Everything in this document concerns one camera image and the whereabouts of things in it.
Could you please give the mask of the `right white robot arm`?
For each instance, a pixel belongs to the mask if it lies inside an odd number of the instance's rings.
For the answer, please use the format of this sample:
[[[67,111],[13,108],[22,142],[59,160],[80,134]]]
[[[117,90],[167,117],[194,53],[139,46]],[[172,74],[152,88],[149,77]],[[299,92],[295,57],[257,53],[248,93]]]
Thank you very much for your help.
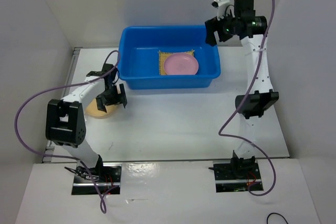
[[[279,99],[268,70],[265,34],[268,24],[265,16],[256,15],[254,0],[234,0],[234,4],[230,0],[213,0],[212,6],[217,9],[217,15],[205,23],[205,42],[215,46],[218,41],[226,42],[238,36],[247,62],[247,91],[235,98],[239,115],[238,139],[242,143],[233,151],[229,170],[235,178],[243,179],[255,168],[254,144],[261,117]]]

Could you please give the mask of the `pink plastic plate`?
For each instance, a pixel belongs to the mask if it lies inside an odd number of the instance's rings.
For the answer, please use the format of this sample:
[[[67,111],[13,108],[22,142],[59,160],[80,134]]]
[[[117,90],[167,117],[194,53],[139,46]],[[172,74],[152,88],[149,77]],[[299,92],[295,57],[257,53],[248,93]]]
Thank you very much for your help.
[[[163,69],[167,75],[196,75],[199,64],[196,58],[190,54],[180,52],[171,54],[163,63]]]

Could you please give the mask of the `bamboo woven mat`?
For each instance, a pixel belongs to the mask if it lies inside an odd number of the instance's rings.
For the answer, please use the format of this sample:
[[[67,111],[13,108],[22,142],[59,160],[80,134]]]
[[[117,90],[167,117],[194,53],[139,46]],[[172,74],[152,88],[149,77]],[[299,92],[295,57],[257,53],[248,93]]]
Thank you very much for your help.
[[[159,75],[164,76],[167,75],[166,71],[164,70],[164,62],[166,61],[166,59],[173,55],[173,54],[180,54],[180,53],[184,53],[184,54],[188,54],[190,56],[194,57],[194,51],[195,50],[190,50],[190,51],[185,51],[185,52],[163,52],[163,51],[158,51],[159,54]]]

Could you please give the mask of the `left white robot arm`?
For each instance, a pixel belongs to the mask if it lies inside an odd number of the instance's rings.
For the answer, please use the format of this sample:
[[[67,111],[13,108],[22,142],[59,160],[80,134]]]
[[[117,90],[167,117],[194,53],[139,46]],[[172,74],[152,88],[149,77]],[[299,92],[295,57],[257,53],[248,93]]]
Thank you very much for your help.
[[[94,101],[98,111],[107,114],[107,108],[127,105],[124,85],[113,82],[118,69],[105,63],[101,71],[86,75],[85,85],[76,88],[60,100],[52,99],[47,105],[46,138],[62,146],[78,162],[75,170],[79,176],[93,182],[112,173],[104,168],[103,161],[86,140],[85,110]]]

